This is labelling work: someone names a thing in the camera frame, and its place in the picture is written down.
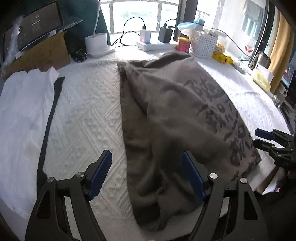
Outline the white perforated basket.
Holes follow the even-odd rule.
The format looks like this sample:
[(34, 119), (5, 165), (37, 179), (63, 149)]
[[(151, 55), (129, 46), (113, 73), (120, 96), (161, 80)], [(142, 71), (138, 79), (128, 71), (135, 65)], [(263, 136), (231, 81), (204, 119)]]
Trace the white perforated basket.
[(191, 45), (189, 53), (199, 58), (212, 58), (215, 50), (218, 35), (212, 31), (204, 32), (192, 30), (189, 35)]

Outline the dark grey t-shirt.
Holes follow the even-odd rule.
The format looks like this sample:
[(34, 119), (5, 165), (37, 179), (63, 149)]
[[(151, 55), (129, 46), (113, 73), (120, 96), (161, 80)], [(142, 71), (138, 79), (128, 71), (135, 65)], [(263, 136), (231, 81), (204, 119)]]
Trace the dark grey t-shirt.
[(246, 177), (261, 158), (225, 91), (186, 53), (117, 64), (127, 187), (137, 224), (163, 230), (201, 204), (182, 154), (224, 181)]

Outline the white folded garment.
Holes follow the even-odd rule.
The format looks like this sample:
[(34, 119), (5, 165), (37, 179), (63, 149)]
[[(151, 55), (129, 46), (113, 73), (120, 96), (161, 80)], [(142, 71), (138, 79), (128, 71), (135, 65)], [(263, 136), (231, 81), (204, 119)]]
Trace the white folded garment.
[(37, 168), (59, 73), (12, 74), (1, 93), (1, 199), (29, 218), (37, 199)]

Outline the yellow snack packet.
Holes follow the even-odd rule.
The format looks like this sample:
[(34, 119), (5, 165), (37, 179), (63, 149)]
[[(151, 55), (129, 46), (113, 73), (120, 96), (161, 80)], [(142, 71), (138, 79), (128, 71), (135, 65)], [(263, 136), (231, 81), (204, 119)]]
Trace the yellow snack packet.
[(224, 64), (233, 64), (234, 61), (229, 55), (225, 55), (224, 53), (214, 52), (212, 58), (216, 61)]

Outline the brown cardboard box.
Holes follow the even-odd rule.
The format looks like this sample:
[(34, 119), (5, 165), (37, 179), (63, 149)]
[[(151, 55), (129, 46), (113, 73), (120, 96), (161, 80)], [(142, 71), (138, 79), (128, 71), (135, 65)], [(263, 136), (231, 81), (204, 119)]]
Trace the brown cardboard box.
[(1, 74), (2, 78), (7, 80), (15, 72), (29, 72), (33, 69), (45, 72), (54, 67), (58, 70), (70, 64), (64, 34), (60, 32), (22, 54)]

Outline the clear snack jar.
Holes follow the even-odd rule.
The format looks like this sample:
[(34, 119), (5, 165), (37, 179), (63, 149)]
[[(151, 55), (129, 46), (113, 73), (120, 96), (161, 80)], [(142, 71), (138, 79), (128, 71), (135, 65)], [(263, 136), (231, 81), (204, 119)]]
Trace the clear snack jar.
[(227, 45), (227, 36), (219, 35), (217, 39), (217, 44), (215, 48), (215, 52), (224, 53)]

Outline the blue tissue packet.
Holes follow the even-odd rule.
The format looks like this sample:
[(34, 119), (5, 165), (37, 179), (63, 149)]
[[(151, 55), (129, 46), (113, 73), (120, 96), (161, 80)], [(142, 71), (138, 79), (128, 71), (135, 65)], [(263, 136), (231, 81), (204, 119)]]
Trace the blue tissue packet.
[(180, 23), (178, 24), (178, 29), (184, 30), (184, 29), (189, 29), (189, 30), (197, 30), (197, 31), (202, 31), (204, 28), (204, 20), (196, 20), (193, 22), (185, 22), (185, 23)]

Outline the white mug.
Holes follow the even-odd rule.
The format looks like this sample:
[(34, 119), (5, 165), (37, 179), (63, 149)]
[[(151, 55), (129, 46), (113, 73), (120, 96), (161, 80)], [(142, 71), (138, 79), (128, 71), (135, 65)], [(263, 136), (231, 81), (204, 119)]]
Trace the white mug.
[(283, 85), (280, 85), (277, 90), (284, 98), (287, 97), (287, 89)]

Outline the yellow curtain right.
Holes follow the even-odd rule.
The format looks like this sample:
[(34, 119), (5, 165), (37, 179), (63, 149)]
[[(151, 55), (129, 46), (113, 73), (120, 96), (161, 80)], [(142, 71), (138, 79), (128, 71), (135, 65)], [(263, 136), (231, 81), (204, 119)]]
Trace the yellow curtain right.
[(273, 49), (271, 51), (271, 64), (268, 70), (273, 74), (270, 92), (274, 93), (281, 81), (284, 71), (290, 60), (294, 44), (294, 32), (285, 17), (279, 13), (278, 28)]

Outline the white charger plug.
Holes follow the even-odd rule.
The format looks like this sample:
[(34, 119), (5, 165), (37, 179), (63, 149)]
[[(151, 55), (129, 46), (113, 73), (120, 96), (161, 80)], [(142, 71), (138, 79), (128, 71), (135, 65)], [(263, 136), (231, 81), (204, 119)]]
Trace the white charger plug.
[(140, 41), (145, 44), (151, 43), (151, 30), (147, 30), (145, 24), (143, 24), (142, 29), (140, 30)]

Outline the dark steel tumbler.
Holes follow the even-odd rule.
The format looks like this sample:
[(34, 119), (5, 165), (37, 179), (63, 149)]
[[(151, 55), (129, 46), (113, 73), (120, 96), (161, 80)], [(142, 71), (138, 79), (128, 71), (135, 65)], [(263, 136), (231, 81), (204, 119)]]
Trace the dark steel tumbler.
[(262, 51), (259, 51), (257, 54), (257, 61), (255, 64), (255, 68), (259, 65), (263, 66), (264, 68), (268, 69), (271, 64), (271, 59)]

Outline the black charger plug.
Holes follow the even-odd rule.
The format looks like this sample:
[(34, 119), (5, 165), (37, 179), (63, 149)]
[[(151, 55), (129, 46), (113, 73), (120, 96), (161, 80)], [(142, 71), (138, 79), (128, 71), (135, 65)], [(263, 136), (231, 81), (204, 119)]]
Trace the black charger plug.
[(171, 41), (173, 30), (170, 27), (167, 27), (167, 24), (164, 24), (163, 27), (159, 29), (158, 40), (162, 43), (169, 43)]

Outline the white desk lamp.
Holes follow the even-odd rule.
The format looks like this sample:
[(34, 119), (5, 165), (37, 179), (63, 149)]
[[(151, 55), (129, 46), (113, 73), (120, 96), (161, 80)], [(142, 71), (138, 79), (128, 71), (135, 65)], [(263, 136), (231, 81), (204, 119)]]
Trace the white desk lamp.
[(107, 44), (107, 33), (96, 33), (100, 14), (100, 1), (98, 1), (97, 15), (93, 34), (85, 38), (87, 55), (92, 58), (99, 58), (115, 51), (115, 47)]

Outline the red can yellow lid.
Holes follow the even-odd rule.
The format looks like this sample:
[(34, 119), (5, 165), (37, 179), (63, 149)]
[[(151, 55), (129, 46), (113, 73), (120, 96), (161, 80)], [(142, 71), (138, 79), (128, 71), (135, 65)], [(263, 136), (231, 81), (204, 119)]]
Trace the red can yellow lid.
[(191, 40), (186, 37), (178, 37), (177, 50), (183, 53), (189, 53)]

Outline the tablet with dark screen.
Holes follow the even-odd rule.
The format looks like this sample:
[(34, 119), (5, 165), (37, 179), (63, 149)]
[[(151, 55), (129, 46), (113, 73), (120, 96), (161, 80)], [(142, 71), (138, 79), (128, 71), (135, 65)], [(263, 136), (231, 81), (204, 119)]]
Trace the tablet with dark screen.
[(20, 52), (36, 44), (40, 39), (52, 31), (64, 31), (83, 20), (67, 15), (62, 11), (58, 1), (42, 3), (41, 6), (21, 14), (23, 19), (18, 24), (17, 44)]

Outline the computer monitor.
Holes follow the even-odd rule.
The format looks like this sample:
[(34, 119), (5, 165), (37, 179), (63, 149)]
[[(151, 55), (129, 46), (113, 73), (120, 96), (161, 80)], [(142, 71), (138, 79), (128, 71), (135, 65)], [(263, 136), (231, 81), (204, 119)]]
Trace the computer monitor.
[(290, 63), (287, 64), (287, 67), (282, 75), (282, 78), (281, 78), (281, 81), (284, 83), (284, 85), (289, 88), (291, 82), (292, 82), (292, 79), (293, 79), (293, 76), (294, 76), (294, 68), (291, 66)]

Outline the white power strip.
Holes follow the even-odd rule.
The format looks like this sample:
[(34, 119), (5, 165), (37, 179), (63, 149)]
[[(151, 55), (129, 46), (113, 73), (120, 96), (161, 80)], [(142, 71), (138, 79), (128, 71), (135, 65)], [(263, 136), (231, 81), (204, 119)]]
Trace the white power strip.
[(160, 51), (160, 50), (172, 50), (176, 49), (178, 43), (176, 41), (172, 41), (170, 43), (162, 43), (160, 41), (156, 41), (154, 43), (143, 43), (141, 41), (137, 41), (136, 46), (142, 51)]

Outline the water bottle red label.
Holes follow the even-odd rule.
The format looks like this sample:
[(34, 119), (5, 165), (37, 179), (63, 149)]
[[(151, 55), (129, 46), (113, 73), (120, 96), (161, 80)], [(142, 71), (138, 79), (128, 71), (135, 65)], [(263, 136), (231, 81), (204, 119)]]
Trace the water bottle red label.
[(245, 43), (245, 51), (247, 54), (251, 54), (254, 51), (254, 39), (248, 39)]

